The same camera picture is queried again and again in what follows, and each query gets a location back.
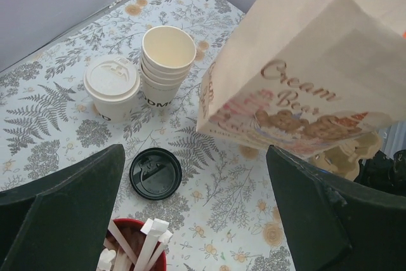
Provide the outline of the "white paper coffee cup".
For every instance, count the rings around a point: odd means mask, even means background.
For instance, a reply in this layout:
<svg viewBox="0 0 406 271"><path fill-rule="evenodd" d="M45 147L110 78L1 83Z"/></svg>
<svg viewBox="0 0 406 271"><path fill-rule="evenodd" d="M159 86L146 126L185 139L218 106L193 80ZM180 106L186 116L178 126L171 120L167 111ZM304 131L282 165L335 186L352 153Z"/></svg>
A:
<svg viewBox="0 0 406 271"><path fill-rule="evenodd" d="M130 119L131 112L136 106L136 94L118 101L103 101L92 98L96 110L107 122L118 123Z"/></svg>

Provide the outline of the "white plastic cup lid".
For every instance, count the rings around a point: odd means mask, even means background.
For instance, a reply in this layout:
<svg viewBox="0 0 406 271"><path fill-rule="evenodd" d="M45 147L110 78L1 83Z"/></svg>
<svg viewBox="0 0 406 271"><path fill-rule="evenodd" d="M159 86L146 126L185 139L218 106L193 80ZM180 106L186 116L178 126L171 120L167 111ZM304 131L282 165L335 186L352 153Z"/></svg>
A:
<svg viewBox="0 0 406 271"><path fill-rule="evenodd" d="M84 71L83 83L88 95L105 103L131 99L140 88L136 66L120 55L95 58Z"/></svg>

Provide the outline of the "brown paper takeout bag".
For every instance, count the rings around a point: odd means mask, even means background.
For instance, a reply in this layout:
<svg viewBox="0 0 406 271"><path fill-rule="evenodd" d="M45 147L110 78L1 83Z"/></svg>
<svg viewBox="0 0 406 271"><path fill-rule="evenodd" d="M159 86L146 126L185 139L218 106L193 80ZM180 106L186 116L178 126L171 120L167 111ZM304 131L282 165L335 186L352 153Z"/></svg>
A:
<svg viewBox="0 0 406 271"><path fill-rule="evenodd" d="M405 0L256 0L205 73L197 131L306 159L405 120Z"/></svg>

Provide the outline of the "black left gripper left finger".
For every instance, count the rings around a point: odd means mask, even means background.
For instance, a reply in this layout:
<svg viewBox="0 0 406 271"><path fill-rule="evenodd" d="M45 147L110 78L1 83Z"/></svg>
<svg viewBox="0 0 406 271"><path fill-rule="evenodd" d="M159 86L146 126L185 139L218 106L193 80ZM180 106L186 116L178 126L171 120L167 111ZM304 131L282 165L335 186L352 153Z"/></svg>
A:
<svg viewBox="0 0 406 271"><path fill-rule="evenodd" d="M1 192L1 270L96 270L125 163L111 145Z"/></svg>

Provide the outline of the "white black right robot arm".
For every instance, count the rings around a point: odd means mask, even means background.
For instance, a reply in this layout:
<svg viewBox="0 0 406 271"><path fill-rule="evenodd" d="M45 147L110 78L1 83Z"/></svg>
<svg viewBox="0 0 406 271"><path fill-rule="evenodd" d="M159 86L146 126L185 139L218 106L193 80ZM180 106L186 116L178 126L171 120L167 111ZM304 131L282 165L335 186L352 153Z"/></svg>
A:
<svg viewBox="0 0 406 271"><path fill-rule="evenodd" d="M392 159L379 150L372 159L359 165L356 183L405 197L405 150L396 152Z"/></svg>

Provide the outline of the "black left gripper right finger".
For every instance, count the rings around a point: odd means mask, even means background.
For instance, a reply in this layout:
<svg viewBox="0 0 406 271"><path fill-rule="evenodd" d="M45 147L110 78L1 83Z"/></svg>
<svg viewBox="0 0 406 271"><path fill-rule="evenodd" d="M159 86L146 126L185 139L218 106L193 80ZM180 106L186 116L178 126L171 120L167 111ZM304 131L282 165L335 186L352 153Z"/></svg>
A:
<svg viewBox="0 0 406 271"><path fill-rule="evenodd" d="M404 270L405 197L271 146L266 163L297 270Z"/></svg>

